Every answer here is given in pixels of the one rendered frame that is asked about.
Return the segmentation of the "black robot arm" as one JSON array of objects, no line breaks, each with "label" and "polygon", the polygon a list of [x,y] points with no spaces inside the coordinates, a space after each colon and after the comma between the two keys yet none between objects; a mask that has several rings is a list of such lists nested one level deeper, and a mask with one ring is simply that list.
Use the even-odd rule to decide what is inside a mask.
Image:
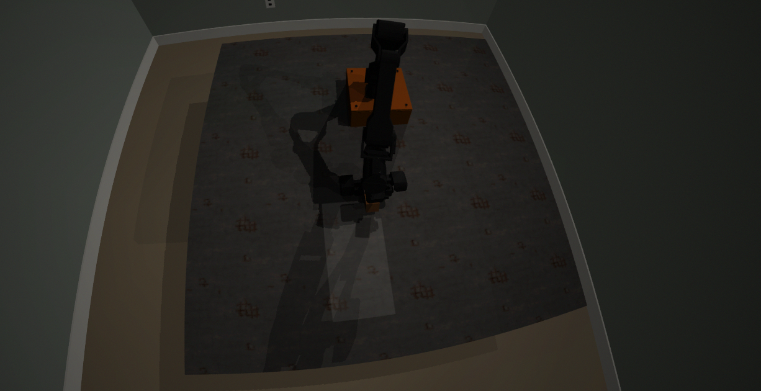
[{"label": "black robot arm", "polygon": [[[393,154],[396,154],[397,136],[390,111],[396,70],[407,43],[405,23],[378,19],[373,24],[371,48],[375,61],[366,68],[364,83],[368,83],[365,97],[374,99],[374,105],[363,127],[361,143],[361,158],[364,158],[362,188],[369,204],[383,202],[392,196],[392,186],[387,185],[386,161],[392,161]],[[386,151],[389,146],[390,153]]]}]

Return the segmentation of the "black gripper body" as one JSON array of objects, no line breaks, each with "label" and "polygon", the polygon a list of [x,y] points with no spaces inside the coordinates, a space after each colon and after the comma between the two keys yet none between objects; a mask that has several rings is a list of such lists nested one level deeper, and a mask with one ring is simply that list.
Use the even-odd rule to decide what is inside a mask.
[{"label": "black gripper body", "polygon": [[[403,171],[393,171],[387,174],[387,185],[394,186],[396,192],[407,190],[407,180]],[[339,177],[340,195],[352,196],[363,192],[362,178],[360,181],[354,181],[353,175],[342,175]]]}]

